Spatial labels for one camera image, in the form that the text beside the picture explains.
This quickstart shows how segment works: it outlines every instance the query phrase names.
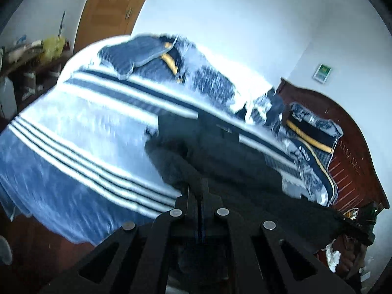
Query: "black metal frame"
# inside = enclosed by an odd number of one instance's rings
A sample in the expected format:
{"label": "black metal frame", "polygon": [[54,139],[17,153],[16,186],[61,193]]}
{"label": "black metal frame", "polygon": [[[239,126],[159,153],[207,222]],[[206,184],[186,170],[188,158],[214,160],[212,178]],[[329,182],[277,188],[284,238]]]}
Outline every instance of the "black metal frame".
{"label": "black metal frame", "polygon": [[[222,293],[353,293],[305,250],[299,238],[271,222],[273,229],[266,229],[263,223],[273,219],[268,213],[257,225],[224,208],[228,214],[222,215],[221,208],[221,198],[208,189],[201,200],[192,193],[179,197],[179,216],[166,212],[152,224],[133,229],[133,224],[124,225],[40,293],[165,293],[176,247],[189,243],[221,244],[226,249],[228,273]],[[184,288],[204,293],[197,284]]]}

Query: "white stripe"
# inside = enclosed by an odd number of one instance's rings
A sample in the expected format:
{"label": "white stripe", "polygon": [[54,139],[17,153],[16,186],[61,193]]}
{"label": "white stripe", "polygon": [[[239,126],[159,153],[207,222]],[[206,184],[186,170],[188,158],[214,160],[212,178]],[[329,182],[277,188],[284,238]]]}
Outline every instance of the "white stripe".
{"label": "white stripe", "polygon": [[280,173],[283,180],[285,180],[287,182],[291,182],[292,184],[295,184],[296,186],[299,186],[307,191],[305,183],[301,179],[298,179],[298,178],[294,177],[293,175],[291,175],[290,173],[287,173],[281,169],[278,169],[277,171]]}
{"label": "white stripe", "polygon": [[96,183],[92,182],[88,178],[81,176],[74,170],[70,169],[69,167],[63,165],[62,163],[59,163],[55,158],[50,156],[48,153],[44,152],[42,149],[34,145],[28,138],[26,138],[22,133],[20,133],[16,128],[14,128],[12,125],[8,125],[8,128],[17,136],[26,146],[28,146],[32,151],[37,153],[39,156],[44,158],[47,162],[58,168],[60,171],[63,173],[69,175],[70,177],[74,178],[75,180],[79,181],[80,183],[84,184],[85,186],[88,186],[91,188],[93,191],[99,193],[109,201],[123,207],[130,209],[132,211],[136,211],[146,217],[149,218],[156,218],[160,213],[147,209],[141,205],[138,205],[135,202],[129,201],[129,200],[124,200],[122,198],[119,198],[112,193],[108,192],[107,190],[101,188],[98,186]]}
{"label": "white stripe", "polygon": [[137,194],[141,194],[145,197],[148,197],[150,199],[153,199],[157,202],[160,203],[165,203],[166,205],[170,205],[172,207],[174,207],[174,204],[176,202],[175,198],[171,199],[169,197],[165,197],[162,195],[159,195],[158,193],[152,192],[150,190],[148,190],[147,188],[144,188],[142,186],[139,186],[137,184],[134,184],[132,182],[129,182],[127,180],[123,180],[121,178],[118,178],[110,173],[108,173],[107,171],[103,170],[102,168],[96,167],[94,164],[92,164],[91,162],[86,161],[84,158],[81,158],[79,156],[77,156],[75,153],[71,152],[69,149],[64,148],[63,146],[57,144],[55,141],[53,141],[51,138],[47,137],[46,135],[43,135],[41,132],[37,131],[35,128],[33,128],[32,126],[30,126],[28,123],[24,122],[21,118],[19,118],[18,116],[15,118],[15,120],[21,124],[24,128],[27,128],[30,132],[32,132],[37,138],[39,138],[41,141],[45,142],[46,144],[53,146],[54,148],[56,148],[57,150],[60,150],[64,155],[76,160],[77,162],[81,163],[83,166],[85,166],[87,169],[89,170],[93,170],[97,173],[99,173],[100,175],[102,175],[103,177],[105,177],[106,179],[115,182],[116,184],[118,184],[119,186],[127,189],[127,190],[131,190]]}
{"label": "white stripe", "polygon": [[126,178],[130,181],[137,182],[141,186],[148,187],[149,189],[154,190],[156,192],[163,193],[163,194],[167,195],[169,198],[176,199],[177,197],[179,197],[181,195],[180,193],[172,192],[171,190],[167,189],[167,187],[165,185],[160,186],[158,184],[155,184],[154,182],[150,182],[148,180],[145,180],[144,178],[141,178],[141,177],[136,176],[132,173],[129,173],[123,169],[115,167],[114,165],[105,163],[104,161],[96,158],[94,155],[92,155],[88,151],[80,149],[77,145],[75,145],[71,141],[63,139],[62,137],[57,135],[52,130],[43,126],[42,124],[39,124],[38,122],[36,122],[34,120],[31,120],[29,118],[29,116],[24,111],[21,112],[19,115],[22,116],[25,120],[27,120],[30,124],[32,124],[35,128],[40,130],[42,133],[46,134],[46,136],[48,138],[53,138],[53,140],[59,142],[61,145],[69,147],[70,149],[74,150],[78,154],[84,156],[86,159],[91,160],[92,163],[95,163],[96,165],[99,165],[100,167],[109,170],[111,173],[114,173],[122,178]]}
{"label": "white stripe", "polygon": [[256,137],[268,142],[269,144],[271,144],[272,146],[276,147],[277,149],[281,150],[283,153],[286,154],[285,149],[283,147],[283,145],[281,145],[273,136],[272,134],[270,134],[269,130],[260,128],[260,126],[256,127],[254,125],[251,124],[245,124],[244,121],[241,121],[239,119],[236,119],[234,117],[231,117],[230,115],[228,115],[227,113],[220,111],[216,108],[214,108],[211,105],[207,105],[205,103],[203,103],[202,101],[198,101],[195,98],[192,98],[190,96],[187,96],[185,94],[179,94],[178,92],[175,92],[175,90],[171,90],[169,89],[167,86],[165,86],[164,84],[158,84],[156,82],[147,80],[147,79],[143,79],[140,78],[138,76],[135,75],[131,75],[130,78],[128,78],[129,81],[132,81],[136,84],[145,86],[149,89],[152,90],[156,90],[159,91],[162,94],[168,95],[170,97],[173,97],[175,99],[178,99],[180,101],[183,101],[185,103],[188,104],[192,104],[212,115],[215,115],[216,117],[220,118],[221,120],[224,120],[225,122],[228,122],[229,124],[232,124],[234,126],[237,126],[238,128],[249,132],[253,135],[255,135]]}
{"label": "white stripe", "polygon": [[295,163],[290,162],[289,160],[287,160],[286,158],[283,158],[281,155],[277,154],[275,151],[271,150],[270,148],[258,143],[257,141],[250,139],[246,136],[243,136],[240,134],[240,143],[243,143],[249,147],[252,147],[253,149],[256,149],[258,151],[261,151],[264,154],[267,154],[269,156],[271,156],[272,158],[274,158],[275,160],[283,163],[284,165],[293,168],[295,170],[298,170],[297,166],[295,165]]}
{"label": "white stripe", "polygon": [[84,81],[92,82],[94,84],[103,86],[105,88],[115,90],[117,92],[129,95],[134,98],[138,98],[148,104],[157,106],[159,108],[163,108],[163,109],[165,109],[169,112],[173,112],[179,116],[183,116],[186,118],[193,118],[193,119],[197,119],[197,116],[198,116],[198,112],[195,112],[194,110],[191,110],[186,107],[174,104],[174,103],[167,101],[165,99],[161,99],[161,98],[155,97],[153,95],[146,94],[142,91],[134,89],[132,86],[127,86],[127,85],[124,85],[121,83],[115,83],[110,79],[97,77],[97,76],[94,76],[94,75],[91,75],[91,74],[85,73],[85,72],[75,72],[72,75],[72,78],[78,78],[78,79],[82,79]]}
{"label": "white stripe", "polygon": [[35,144],[37,146],[40,146],[39,147],[40,149],[42,149],[46,153],[52,155],[53,157],[57,158],[58,160],[62,161],[67,166],[72,167],[74,169],[77,169],[77,171],[83,173],[89,179],[92,179],[92,180],[98,182],[100,185],[104,186],[105,188],[107,188],[111,192],[116,193],[116,194],[120,195],[123,198],[135,201],[138,204],[142,204],[142,205],[148,206],[150,208],[152,207],[152,208],[154,208],[155,210],[157,210],[159,212],[166,212],[166,211],[169,211],[170,209],[172,209],[172,207],[170,207],[170,206],[163,205],[161,203],[158,203],[158,202],[155,202],[155,201],[152,201],[152,200],[148,200],[148,199],[146,199],[146,198],[144,198],[142,196],[139,196],[137,194],[132,193],[129,190],[122,189],[122,188],[117,188],[115,185],[111,184],[107,180],[104,180],[104,179],[100,178],[96,173],[93,173],[92,171],[90,171],[90,170],[82,167],[81,165],[75,163],[73,160],[71,160],[68,157],[62,155],[61,153],[55,151],[54,149],[49,147],[47,144],[45,144],[44,142],[42,142],[38,138],[35,138],[28,131],[23,129],[22,126],[17,124],[16,122],[12,121],[11,124],[12,124],[12,126],[15,129],[17,129],[20,133],[22,133],[22,135],[24,135],[25,138],[30,140],[33,144]]}
{"label": "white stripe", "polygon": [[72,94],[79,98],[83,98],[89,102],[96,103],[99,106],[104,106],[111,110],[115,110],[119,114],[132,117],[134,120],[138,120],[143,124],[152,126],[154,128],[158,127],[158,116],[156,116],[155,114],[142,110],[133,105],[124,103],[122,101],[116,100],[107,95],[103,95],[94,92],[93,90],[68,83],[62,83],[58,85],[56,89],[64,93]]}

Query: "door handle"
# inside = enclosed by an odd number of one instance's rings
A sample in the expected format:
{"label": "door handle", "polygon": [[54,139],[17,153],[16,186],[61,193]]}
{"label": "door handle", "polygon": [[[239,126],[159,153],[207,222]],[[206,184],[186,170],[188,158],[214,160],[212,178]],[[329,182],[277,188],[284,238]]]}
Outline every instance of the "door handle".
{"label": "door handle", "polygon": [[132,14],[132,11],[133,11],[132,8],[130,8],[130,9],[127,10],[127,13],[125,14],[125,19],[126,19],[126,20],[129,19],[129,17],[130,17],[131,14]]}

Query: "wooden headboard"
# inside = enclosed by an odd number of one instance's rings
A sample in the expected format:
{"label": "wooden headboard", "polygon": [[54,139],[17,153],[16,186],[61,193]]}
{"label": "wooden headboard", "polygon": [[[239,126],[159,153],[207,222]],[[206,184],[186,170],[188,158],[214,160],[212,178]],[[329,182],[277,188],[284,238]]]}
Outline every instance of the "wooden headboard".
{"label": "wooden headboard", "polygon": [[283,78],[277,93],[285,104],[298,102],[316,115],[333,120],[343,130],[344,135],[339,139],[329,166],[329,171],[339,188],[339,197],[333,207],[345,212],[376,201],[379,211],[389,209],[387,196],[374,170],[365,138],[350,115],[327,96],[295,87]]}

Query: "pillow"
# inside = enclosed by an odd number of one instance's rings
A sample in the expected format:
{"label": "pillow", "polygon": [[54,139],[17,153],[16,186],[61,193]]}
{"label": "pillow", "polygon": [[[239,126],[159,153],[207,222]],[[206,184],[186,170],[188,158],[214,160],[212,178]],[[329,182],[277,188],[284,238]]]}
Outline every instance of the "pillow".
{"label": "pillow", "polygon": [[173,43],[165,43],[155,36],[141,35],[128,42],[105,46],[98,52],[98,56],[102,64],[113,68],[118,78],[124,80],[133,73],[134,68],[169,52],[175,42],[176,39]]}
{"label": "pillow", "polygon": [[290,136],[298,136],[310,144],[318,159],[328,169],[334,149],[343,131],[332,120],[320,118],[299,103],[291,103],[286,121]]}

